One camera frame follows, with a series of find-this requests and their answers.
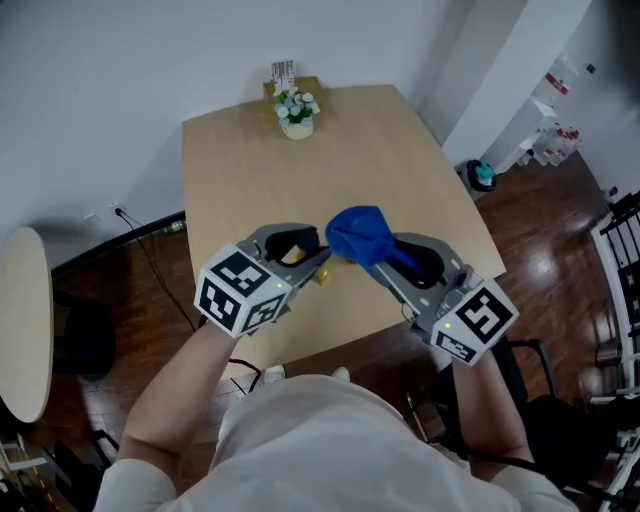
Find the black cable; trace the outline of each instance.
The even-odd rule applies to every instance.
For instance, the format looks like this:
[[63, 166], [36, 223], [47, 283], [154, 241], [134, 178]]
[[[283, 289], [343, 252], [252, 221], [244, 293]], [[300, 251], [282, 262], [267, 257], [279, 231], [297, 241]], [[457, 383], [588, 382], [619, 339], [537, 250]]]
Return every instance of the black cable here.
[[[140, 222], [138, 222], [137, 220], [132, 218], [129, 214], [125, 213], [121, 208], [116, 208], [115, 209], [115, 213], [116, 213], [116, 215], [118, 217], [120, 217], [123, 221], [125, 221], [129, 225], [129, 227], [131, 228], [131, 231], [135, 231], [135, 229], [134, 229], [133, 225], [125, 218], [125, 216], [129, 217], [131, 220], [133, 220], [137, 224], [140, 224]], [[189, 318], [189, 315], [187, 315], [187, 312], [183, 309], [182, 305], [178, 302], [178, 300], [169, 291], [169, 288], [167, 287], [166, 283], [164, 282], [164, 279], [162, 278], [162, 275], [160, 274], [160, 272], [158, 270], [156, 270], [156, 267], [153, 264], [153, 262], [151, 261], [151, 258], [149, 257], [149, 253], [147, 252], [147, 249], [145, 248], [144, 244], [142, 243], [140, 238], [138, 238], [137, 236], [136, 236], [136, 240], [140, 244], [140, 247], [142, 247], [142, 251], [144, 252], [144, 255], [145, 255], [146, 259], [147, 259], [147, 263], [149, 263], [149, 267], [151, 268], [151, 271], [153, 272], [153, 274], [156, 276], [156, 279], [158, 280], [158, 283], [160, 284], [160, 287], [167, 294], [167, 296], [171, 299], [171, 302], [173, 302], [175, 304], [175, 306], [180, 310], [180, 313], [182, 313], [182, 316], [187, 320], [187, 322], [189, 322], [189, 325], [191, 326], [191, 330], [193, 332], [196, 332], [196, 328], [193, 325], [193, 322], [191, 322], [191, 319]], [[207, 321], [207, 317], [202, 315], [200, 317], [199, 327], [202, 327], [206, 323], [206, 321]], [[254, 377], [253, 382], [251, 383], [251, 386], [249, 387], [249, 393], [251, 393], [254, 390], [254, 388], [256, 387], [256, 384], [258, 383], [258, 380], [260, 380], [260, 376], [262, 375], [262, 372], [258, 368], [253, 366], [251, 363], [248, 363], [247, 361], [245, 361], [243, 359], [229, 359], [229, 362], [230, 363], [234, 363], [234, 364], [240, 364], [242, 366], [246, 366], [247, 368], [250, 368], [251, 370], [253, 370], [256, 373], [256, 376]], [[233, 383], [236, 386], [238, 386], [238, 389], [240, 391], [242, 391], [242, 393], [244, 393], [245, 395], [247, 394], [247, 393], [245, 393], [244, 389], [242, 389], [242, 387], [234, 379], [231, 379], [231, 380], [233, 381]]]
[[413, 325], [413, 320], [412, 320], [411, 318], [409, 318], [407, 315], [405, 315], [405, 314], [404, 314], [404, 306], [405, 306], [405, 303], [403, 302], [403, 303], [400, 305], [400, 313], [402, 313], [402, 316], [404, 317], [404, 319], [405, 319], [407, 322], [409, 322], [411, 325]]
[[[123, 221], [125, 221], [129, 225], [129, 227], [131, 228], [131, 231], [135, 231], [135, 229], [134, 229], [133, 225], [131, 224], [131, 222], [129, 222], [122, 215], [122, 210], [120, 210], [119, 208], [116, 208], [116, 215], [118, 217], [120, 217]], [[149, 256], [149, 253], [147, 252], [147, 248], [144, 246], [144, 244], [142, 243], [140, 238], [138, 238], [137, 236], [136, 236], [136, 240], [140, 244], [140, 247], [142, 248], [142, 252], [144, 252], [145, 257], [147, 258], [147, 263], [149, 263], [149, 267], [151, 268], [151, 271], [156, 276], [156, 279], [158, 280], [158, 283], [160, 283], [160, 287], [164, 290], [164, 292], [167, 294], [167, 296], [171, 299], [171, 302], [173, 302], [174, 305], [180, 310], [180, 313], [182, 313], [182, 316], [186, 319], [186, 321], [189, 322], [189, 325], [191, 326], [191, 330], [193, 332], [196, 332], [196, 328], [194, 327], [193, 322], [189, 318], [189, 315], [187, 315], [187, 312], [184, 310], [182, 305], [178, 302], [178, 300], [169, 291], [169, 288], [167, 288], [167, 285], [165, 284], [164, 279], [162, 278], [160, 273], [156, 270], [156, 267], [154, 266], [153, 262], [151, 261], [151, 257]]]
[[238, 383], [236, 382], [236, 379], [234, 379], [233, 377], [231, 377], [231, 382], [233, 382], [233, 383], [238, 387], [238, 389], [239, 389], [240, 391], [242, 391], [242, 394], [243, 394], [243, 395], [246, 395], [246, 393], [245, 393], [244, 389], [242, 389], [242, 386], [240, 386], [240, 384], [238, 384]]
[[251, 386], [249, 387], [249, 393], [251, 393], [253, 391], [253, 389], [256, 387], [256, 384], [258, 383], [258, 380], [260, 380], [260, 376], [262, 375], [262, 372], [260, 370], [258, 370], [255, 366], [253, 366], [251, 363], [247, 363], [243, 359], [229, 359], [229, 362], [233, 363], [233, 364], [241, 364], [242, 366], [246, 366], [247, 368], [251, 368], [254, 372], [256, 372], [256, 376], [253, 378], [253, 382], [251, 383]]
[[[120, 213], [126, 217], [127, 219], [129, 219], [130, 221], [135, 222], [138, 226], [140, 226], [141, 228], [144, 227], [144, 224], [142, 222], [140, 222], [137, 219], [134, 219], [131, 215], [129, 215], [127, 212], [125, 212], [124, 210], [118, 208], [120, 210]], [[149, 240], [151, 241], [151, 257], [153, 258], [153, 264], [156, 265], [156, 267], [158, 266], [158, 253], [156, 251], [156, 239], [155, 239], [155, 232], [153, 233], [149, 233]]]

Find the blue cloth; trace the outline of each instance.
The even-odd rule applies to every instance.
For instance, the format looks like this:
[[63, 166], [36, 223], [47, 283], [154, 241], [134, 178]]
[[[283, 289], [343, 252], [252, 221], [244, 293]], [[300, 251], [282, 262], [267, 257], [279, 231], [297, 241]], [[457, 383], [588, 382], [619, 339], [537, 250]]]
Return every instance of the blue cloth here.
[[482, 165], [479, 165], [476, 168], [476, 175], [478, 176], [478, 180], [480, 181], [491, 181], [496, 173], [493, 172], [493, 169], [489, 167], [485, 162], [482, 162]]
[[389, 258], [423, 273], [411, 256], [396, 249], [391, 230], [377, 206], [347, 208], [329, 222], [325, 237], [335, 254], [355, 261], [369, 273], [373, 265]]

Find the white wall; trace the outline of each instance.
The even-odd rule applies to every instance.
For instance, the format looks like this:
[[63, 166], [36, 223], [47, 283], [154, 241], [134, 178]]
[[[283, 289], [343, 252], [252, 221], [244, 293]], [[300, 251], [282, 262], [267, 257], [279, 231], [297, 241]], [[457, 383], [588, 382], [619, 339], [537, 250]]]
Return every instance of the white wall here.
[[563, 125], [580, 130], [580, 152], [600, 187], [617, 186], [621, 196], [640, 190], [638, 49], [640, 4], [593, 0], [563, 52], [580, 77], [556, 107]]
[[478, 0], [420, 117], [444, 144], [508, 39], [527, 0]]
[[420, 115], [454, 165], [480, 158], [549, 69], [590, 0], [478, 0]]
[[259, 98], [275, 59], [416, 106], [472, 2], [5, 0], [0, 239], [33, 225], [55, 266], [128, 229], [112, 201], [143, 223], [182, 210], [180, 123]]

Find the wooden table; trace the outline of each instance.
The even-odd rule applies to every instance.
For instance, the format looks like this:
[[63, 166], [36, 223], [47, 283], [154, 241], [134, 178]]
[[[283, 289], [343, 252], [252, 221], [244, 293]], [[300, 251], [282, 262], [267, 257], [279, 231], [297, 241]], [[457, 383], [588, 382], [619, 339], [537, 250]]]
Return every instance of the wooden table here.
[[[392, 231], [447, 241], [484, 277], [505, 268], [473, 201], [422, 121], [393, 86], [328, 91], [313, 136], [291, 141], [272, 109], [248, 103], [183, 124], [182, 172], [194, 276], [227, 243], [263, 224], [318, 227], [377, 205]], [[267, 368], [403, 321], [400, 304], [364, 270], [334, 265], [277, 324], [240, 340], [234, 357]], [[226, 377], [246, 373], [229, 365]]]
[[51, 274], [31, 228], [0, 247], [0, 396], [20, 421], [44, 412], [53, 361]]

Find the person's arm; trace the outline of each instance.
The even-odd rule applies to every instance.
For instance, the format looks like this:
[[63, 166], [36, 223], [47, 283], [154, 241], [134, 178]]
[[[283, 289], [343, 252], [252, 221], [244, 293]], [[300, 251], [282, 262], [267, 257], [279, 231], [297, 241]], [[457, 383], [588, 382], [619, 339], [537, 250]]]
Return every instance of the person's arm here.
[[[474, 450], [533, 462], [520, 413], [489, 350], [475, 366], [453, 360], [460, 428], [464, 444]], [[505, 466], [469, 457], [471, 473], [490, 481]]]
[[131, 409], [118, 460], [148, 462], [175, 482], [180, 459], [236, 342], [211, 323], [193, 334]]

